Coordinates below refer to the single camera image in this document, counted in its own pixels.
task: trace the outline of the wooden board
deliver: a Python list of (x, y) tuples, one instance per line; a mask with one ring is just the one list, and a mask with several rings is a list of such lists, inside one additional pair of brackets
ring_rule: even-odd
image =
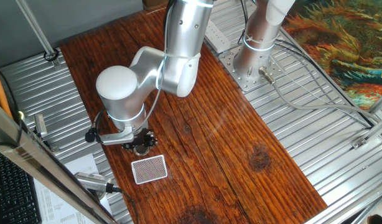
[[(164, 13), (143, 11), (61, 45), (90, 118), (104, 107), (95, 88), (102, 70), (129, 66), (142, 46), (163, 50)], [(163, 154), (167, 178), (136, 185), (130, 163), (145, 157), (105, 147), (140, 223), (303, 223), (322, 211), (322, 198), (207, 46), (201, 54), (191, 94), (161, 94), (149, 119), (159, 144), (146, 157)], [(107, 118), (101, 128), (116, 131)]]

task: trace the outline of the metal rod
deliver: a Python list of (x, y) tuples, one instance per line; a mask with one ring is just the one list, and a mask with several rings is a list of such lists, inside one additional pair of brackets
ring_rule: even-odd
[(50, 45), (49, 41), (47, 40), (46, 36), (44, 35), (42, 29), (39, 26), (39, 23), (37, 22), (33, 12), (31, 11), (28, 3), (26, 0), (16, 0), (18, 6), (20, 7), (22, 13), (24, 13), (25, 18), (27, 18), (31, 28), (34, 30), (37, 38), (39, 39), (40, 43), (42, 44), (44, 50), (47, 52), (48, 57), (54, 57), (55, 52), (52, 46)]
[(382, 109), (382, 97), (379, 98), (374, 104), (372, 104), (372, 106), (369, 108), (368, 112), (370, 112), (371, 114), (375, 114), (376, 112), (378, 112), (381, 109)]
[(368, 131), (366, 134), (364, 134), (364, 138), (366, 140), (368, 139), (374, 139), (376, 137), (378, 137), (380, 134), (382, 134), (382, 120), (376, 124), (375, 126), (373, 126), (370, 131)]
[(359, 216), (357, 216), (356, 219), (352, 222), (352, 224), (360, 224), (371, 212), (376, 206), (379, 205), (379, 203), (382, 202), (382, 197), (376, 199), (374, 202), (372, 202), (369, 206), (367, 206), (363, 212)]
[[(19, 126), (0, 107), (0, 142), (16, 143)], [(0, 153), (24, 169), (93, 223), (117, 223), (97, 198), (48, 150), (32, 131), (22, 132), (17, 148), (0, 146)]]

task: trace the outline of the dark stain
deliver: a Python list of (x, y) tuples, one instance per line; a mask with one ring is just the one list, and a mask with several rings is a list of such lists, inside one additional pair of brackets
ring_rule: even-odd
[(190, 132), (191, 132), (191, 127), (190, 127), (188, 124), (185, 124), (185, 125), (184, 125), (184, 131), (185, 131), (186, 133), (190, 133)]
[(209, 217), (206, 211), (201, 208), (192, 208), (187, 210), (184, 215), (181, 216), (181, 224), (213, 224), (215, 223), (211, 217)]
[(267, 146), (258, 145), (253, 149), (254, 152), (250, 157), (249, 163), (255, 172), (261, 172), (270, 165), (270, 157), (267, 154)]

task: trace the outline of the wire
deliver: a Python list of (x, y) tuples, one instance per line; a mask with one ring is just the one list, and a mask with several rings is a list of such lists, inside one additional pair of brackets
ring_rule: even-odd
[(138, 224), (139, 223), (139, 215), (137, 213), (136, 206), (134, 204), (133, 198), (131, 198), (124, 190), (120, 189), (119, 187), (113, 187), (113, 191), (120, 192), (120, 193), (124, 194), (124, 196), (126, 196), (128, 198), (128, 200), (131, 203), (131, 206), (133, 207), (134, 214), (136, 216), (136, 223)]
[(106, 111), (106, 109), (104, 108), (104, 109), (102, 109), (99, 113), (98, 113), (98, 115), (97, 115), (97, 125), (96, 125), (96, 129), (97, 129), (97, 131), (99, 131), (98, 130), (98, 127), (100, 127), (100, 120), (101, 120), (101, 117), (103, 116), (103, 113)]
[[(283, 45), (281, 45), (281, 44), (277, 44), (277, 43), (275, 43), (277, 46), (280, 46), (280, 47), (282, 47), (282, 48), (284, 48), (284, 49), (287, 49), (287, 50), (289, 50), (289, 51), (291, 51), (291, 52), (293, 52), (293, 53), (295, 53), (295, 54), (297, 54), (297, 55), (300, 55), (302, 58), (304, 58), (304, 59), (306, 59), (308, 62), (310, 62), (310, 64), (313, 65), (313, 66), (317, 69), (318, 72), (320, 72), (322, 75), (325, 75), (325, 74), (321, 71), (321, 68), (318, 67), (318, 66), (313, 62), (313, 60), (311, 60), (310, 58), (308, 58), (308, 56), (306, 56), (306, 54), (303, 54), (303, 52), (302, 52), (296, 45), (294, 45), (294, 44), (292, 44), (292, 43), (289, 43), (289, 42), (287, 42), (287, 41), (285, 41), (285, 40), (279, 40), (279, 39), (276, 39), (276, 41), (281, 41), (282, 43), (288, 44), (288, 45), (294, 47), (295, 49), (297, 49), (300, 53), (299, 53), (299, 52), (296, 52), (295, 50), (290, 49), (289, 47), (286, 47), (286, 46), (283, 46)], [(304, 67), (306, 67), (306, 69), (308, 69), (307, 66), (305, 66), (305, 64), (303, 63), (303, 61), (302, 61), (300, 58), (299, 58), (299, 61), (304, 65)], [(312, 96), (314, 96), (314, 97), (316, 97), (317, 99), (319, 99), (319, 100), (323, 101), (324, 103), (328, 104), (328, 102), (322, 100), (322, 99), (319, 98), (318, 96), (315, 96), (312, 92), (310, 92), (309, 90), (307, 90), (306, 88), (304, 88), (304, 86), (298, 84), (298, 83), (297, 83), (295, 80), (293, 80), (293, 79), (292, 79), (286, 72), (284, 72), (284, 73), (285, 73), (285, 75), (286, 75), (290, 80), (292, 80), (292, 81), (293, 81), (294, 83), (296, 83), (297, 85), (301, 86), (304, 90), (306, 90), (307, 92), (309, 92)], [(313, 74), (311, 73), (310, 70), (309, 70), (309, 73), (310, 73), (311, 77), (314, 79), (314, 81), (316, 82), (316, 84), (318, 84), (317, 80), (315, 79), (315, 77), (313, 76)], [(327, 92), (325, 92), (324, 89), (322, 89), (321, 85), (318, 84), (318, 86), (320, 87), (321, 91), (325, 94), (325, 96), (328, 97), (328, 99), (333, 103), (333, 105), (338, 105), (338, 104), (336, 104), (336, 103), (333, 101), (333, 99), (331, 99), (331, 97), (329, 97), (329, 95), (327, 94)], [(341, 112), (343, 112), (343, 113), (348, 114), (346, 111), (343, 111), (343, 110), (341, 110), (340, 108), (337, 108), (337, 107), (336, 107), (336, 109), (338, 109), (339, 111), (341, 111)], [(358, 112), (358, 113), (364, 114), (365, 116), (367, 116), (367, 117), (373, 119), (373, 120), (376, 121), (376, 122), (379, 121), (379, 120), (378, 120), (376, 117), (374, 117), (372, 114), (370, 114), (369, 112), (366, 112), (366, 111), (364, 111), (364, 110), (359, 109), (358, 111), (357, 111), (357, 110), (353, 110), (353, 111), (356, 111), (356, 112)]]
[(246, 15), (246, 11), (245, 11), (245, 6), (243, 4), (243, 0), (240, 0), (240, 2), (241, 2), (241, 6), (242, 6), (242, 11), (243, 11), (243, 18), (245, 20), (245, 25), (246, 25), (246, 23), (248, 22), (248, 16)]
[(9, 115), (11, 119), (13, 119), (9, 103), (7, 101), (6, 93), (4, 92), (4, 88), (2, 86), (2, 83), (0, 81), (0, 105), (2, 109)]
[[(244, 5), (244, 2), (243, 0), (240, 0), (241, 1), (241, 6), (242, 6), (242, 12), (243, 12), (243, 18), (245, 20), (245, 27), (246, 27), (246, 23), (248, 22), (248, 13), (247, 13), (247, 9), (245, 8), (245, 5)], [(240, 45), (240, 41), (242, 39), (242, 37), (245, 35), (245, 29), (243, 29), (242, 31), (242, 34), (241, 34), (241, 37), (238, 39), (238, 45)]]
[(277, 83), (274, 83), (273, 84), (273, 87), (274, 89), (277, 91), (279, 97), (285, 101), (285, 103), (287, 103), (289, 106), (293, 107), (293, 108), (296, 108), (296, 109), (299, 109), (299, 110), (319, 110), (319, 109), (326, 109), (326, 108), (343, 108), (343, 109), (347, 109), (347, 110), (352, 110), (352, 111), (356, 111), (356, 112), (359, 112), (371, 119), (373, 119), (374, 121), (376, 121), (377, 123), (380, 122), (380, 120), (378, 118), (376, 118), (375, 116), (373, 116), (372, 114), (370, 114), (369, 112), (366, 112), (364, 110), (361, 110), (359, 108), (356, 108), (354, 106), (348, 106), (348, 105), (337, 105), (337, 104), (328, 104), (328, 105), (319, 105), (319, 106), (299, 106), (299, 105), (296, 105), (292, 102), (290, 102), (287, 98), (285, 98), (285, 96), (281, 93), (281, 91), (279, 90), (278, 86), (277, 86)]

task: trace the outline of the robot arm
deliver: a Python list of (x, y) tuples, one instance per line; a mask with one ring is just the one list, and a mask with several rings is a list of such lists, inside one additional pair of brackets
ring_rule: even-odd
[[(234, 67), (242, 75), (259, 75), (269, 67), (269, 56), (281, 23), (295, 0), (256, 0), (257, 10), (245, 28)], [(158, 89), (179, 97), (192, 90), (213, 0), (170, 0), (165, 16), (165, 49), (141, 48), (129, 68), (102, 71), (97, 92), (119, 133), (101, 136), (104, 145), (123, 144), (139, 156), (157, 142), (148, 130), (144, 101)]]
[(113, 66), (97, 78), (97, 92), (119, 130), (101, 136), (102, 144), (127, 144), (127, 148), (139, 155), (148, 152), (136, 149), (140, 143), (146, 146), (140, 139), (151, 139), (151, 132), (145, 132), (148, 128), (144, 122), (145, 99), (155, 89), (186, 97), (195, 84), (213, 0), (175, 0), (169, 5), (164, 51), (143, 47), (129, 68)]
[(295, 0), (255, 0), (255, 3), (257, 8), (246, 24), (240, 52), (233, 62), (236, 73), (242, 78), (258, 78), (261, 67), (270, 67), (271, 50)]

